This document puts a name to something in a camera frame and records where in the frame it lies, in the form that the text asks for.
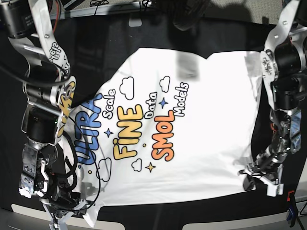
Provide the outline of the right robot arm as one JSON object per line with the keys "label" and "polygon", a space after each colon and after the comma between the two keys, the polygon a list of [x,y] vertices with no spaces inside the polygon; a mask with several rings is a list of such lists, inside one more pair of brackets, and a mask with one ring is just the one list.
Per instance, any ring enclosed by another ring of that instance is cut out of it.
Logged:
{"label": "right robot arm", "polygon": [[23,84],[27,97],[21,130],[28,141],[22,151],[23,171],[19,193],[37,196],[48,213],[52,230],[65,230],[73,215],[84,215],[93,205],[78,192],[76,168],[78,157],[68,162],[69,171],[56,173],[52,165],[58,152],[44,152],[64,138],[72,140],[65,131],[70,117],[76,79],[65,51],[54,37],[56,24],[51,22],[45,0],[3,0],[0,20],[14,49],[27,61],[24,75],[1,64],[0,70]]}

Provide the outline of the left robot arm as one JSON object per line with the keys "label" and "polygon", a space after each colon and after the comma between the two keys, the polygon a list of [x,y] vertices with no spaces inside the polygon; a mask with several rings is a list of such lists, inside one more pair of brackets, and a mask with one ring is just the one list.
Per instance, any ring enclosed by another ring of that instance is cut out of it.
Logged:
{"label": "left robot arm", "polygon": [[272,142],[240,174],[245,191],[260,183],[266,194],[283,194],[283,162],[301,148],[300,101],[307,95],[301,81],[307,69],[307,2],[291,0],[283,8],[277,25],[269,32],[260,53],[263,82],[271,107]]}

